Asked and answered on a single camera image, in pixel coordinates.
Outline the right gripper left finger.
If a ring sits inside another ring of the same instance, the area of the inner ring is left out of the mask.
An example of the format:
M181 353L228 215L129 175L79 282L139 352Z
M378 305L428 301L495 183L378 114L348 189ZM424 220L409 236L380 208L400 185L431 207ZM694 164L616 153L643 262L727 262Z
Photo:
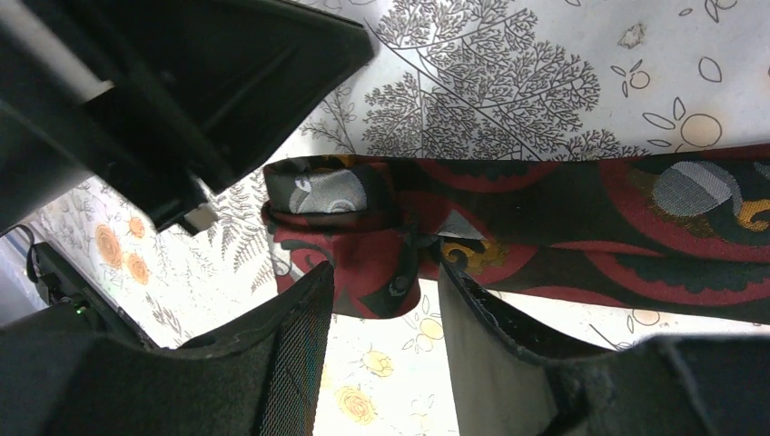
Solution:
M323 262L266 303L190 339L196 381L182 435L309 435L331 324L333 268Z

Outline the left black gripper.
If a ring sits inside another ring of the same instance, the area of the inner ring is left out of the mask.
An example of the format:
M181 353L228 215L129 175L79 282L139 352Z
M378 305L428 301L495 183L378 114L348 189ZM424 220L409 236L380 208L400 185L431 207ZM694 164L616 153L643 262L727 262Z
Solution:
M1 226L90 176L196 234L374 50L291 1L4 1Z

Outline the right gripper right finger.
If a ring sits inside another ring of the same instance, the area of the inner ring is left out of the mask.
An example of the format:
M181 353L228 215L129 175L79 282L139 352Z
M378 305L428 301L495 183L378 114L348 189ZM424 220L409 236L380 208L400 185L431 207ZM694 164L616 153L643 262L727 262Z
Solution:
M607 389L583 365L604 349L503 302L448 263L438 285L461 434L602 432Z

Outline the dark red patterned tie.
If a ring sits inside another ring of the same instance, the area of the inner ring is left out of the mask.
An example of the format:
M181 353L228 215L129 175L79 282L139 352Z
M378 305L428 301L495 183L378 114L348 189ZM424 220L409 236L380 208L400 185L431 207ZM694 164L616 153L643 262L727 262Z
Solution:
M571 302L769 321L769 149L594 162L318 155L265 166L276 283L319 263L334 310L389 319L447 264Z

